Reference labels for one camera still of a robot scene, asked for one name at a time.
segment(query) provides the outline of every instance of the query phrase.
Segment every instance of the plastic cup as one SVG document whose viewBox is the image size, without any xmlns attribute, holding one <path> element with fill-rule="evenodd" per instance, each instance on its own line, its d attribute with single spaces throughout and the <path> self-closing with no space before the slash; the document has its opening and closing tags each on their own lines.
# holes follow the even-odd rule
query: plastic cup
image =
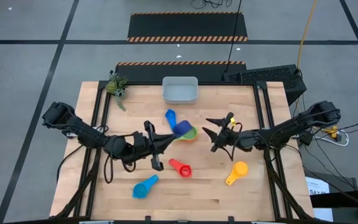
<svg viewBox="0 0 358 224">
<path fill-rule="evenodd" d="M 192 125 L 188 121 L 184 120 L 184 121 L 180 121 L 175 126 L 175 128 L 173 129 L 173 133 L 177 136 L 177 138 L 180 138 L 186 133 L 188 133 L 189 131 L 191 131 L 192 129 L 193 129 Z"/>
<path fill-rule="evenodd" d="M 132 196 L 134 198 L 146 198 L 152 186 L 157 183 L 158 176 L 154 175 L 149 179 L 135 185 Z"/>
<path fill-rule="evenodd" d="M 189 165 L 183 164 L 176 159 L 170 159 L 168 162 L 182 177 L 191 177 L 191 167 Z"/>
<path fill-rule="evenodd" d="M 248 174 L 248 165 L 245 162 L 236 162 L 233 169 L 226 179 L 227 185 L 232 185 L 238 178 L 244 177 Z"/>
<path fill-rule="evenodd" d="M 168 109 L 165 113 L 165 117 L 167 118 L 169 126 L 173 131 L 173 129 L 177 125 L 177 114 L 172 109 Z"/>
<path fill-rule="evenodd" d="M 188 131 L 186 134 L 184 134 L 182 137 L 176 139 L 176 140 L 185 140 L 185 141 L 194 141 L 197 137 L 198 129 L 195 127 L 192 127 L 190 131 Z"/>
</svg>

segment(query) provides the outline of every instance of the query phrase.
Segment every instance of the white paper sign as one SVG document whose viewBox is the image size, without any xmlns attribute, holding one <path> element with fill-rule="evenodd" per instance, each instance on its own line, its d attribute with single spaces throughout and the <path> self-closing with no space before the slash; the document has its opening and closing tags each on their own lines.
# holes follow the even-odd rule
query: white paper sign
<svg viewBox="0 0 358 224">
<path fill-rule="evenodd" d="M 306 183 L 308 184 L 309 195 L 327 194 L 329 193 L 329 185 L 319 179 L 307 177 Z M 314 208 L 314 216 L 321 220 L 333 222 L 333 210 L 330 208 Z"/>
</svg>

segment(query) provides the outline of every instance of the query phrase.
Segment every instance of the white plastic bin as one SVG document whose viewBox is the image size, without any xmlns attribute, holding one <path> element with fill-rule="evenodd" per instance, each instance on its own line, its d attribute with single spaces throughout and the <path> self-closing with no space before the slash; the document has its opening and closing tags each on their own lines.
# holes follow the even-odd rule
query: white plastic bin
<svg viewBox="0 0 358 224">
<path fill-rule="evenodd" d="M 192 104 L 198 97 L 196 77 L 164 77 L 162 97 L 168 104 Z"/>
</svg>

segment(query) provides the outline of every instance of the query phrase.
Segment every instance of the green bowl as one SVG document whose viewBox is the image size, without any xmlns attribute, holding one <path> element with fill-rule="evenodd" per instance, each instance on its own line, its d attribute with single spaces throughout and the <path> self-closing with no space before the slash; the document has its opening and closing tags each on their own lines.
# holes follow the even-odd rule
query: green bowl
<svg viewBox="0 0 358 224">
<path fill-rule="evenodd" d="M 198 129 L 193 127 L 189 132 L 187 132 L 182 137 L 176 140 L 193 141 L 197 137 L 197 134 L 198 134 Z"/>
</svg>

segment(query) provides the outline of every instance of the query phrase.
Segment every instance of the blue cup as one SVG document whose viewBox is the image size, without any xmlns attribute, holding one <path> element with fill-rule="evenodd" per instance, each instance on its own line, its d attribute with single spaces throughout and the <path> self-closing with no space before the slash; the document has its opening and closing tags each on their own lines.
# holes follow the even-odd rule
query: blue cup
<svg viewBox="0 0 358 224">
<path fill-rule="evenodd" d="M 177 114 L 172 109 L 168 109 L 165 113 L 165 117 L 167 118 L 169 126 L 171 126 L 171 129 L 173 131 L 173 129 L 177 125 Z"/>
<path fill-rule="evenodd" d="M 191 131 L 193 129 L 192 125 L 187 121 L 180 121 L 175 128 L 173 129 L 173 133 L 177 138 L 182 137 L 187 132 Z"/>
<path fill-rule="evenodd" d="M 132 196 L 134 198 L 146 198 L 149 190 L 152 188 L 152 186 L 157 183 L 158 181 L 158 176 L 154 175 L 152 177 L 150 177 L 149 179 L 138 183 L 137 185 L 135 185 L 134 187 L 134 192 L 132 194 Z"/>
</svg>

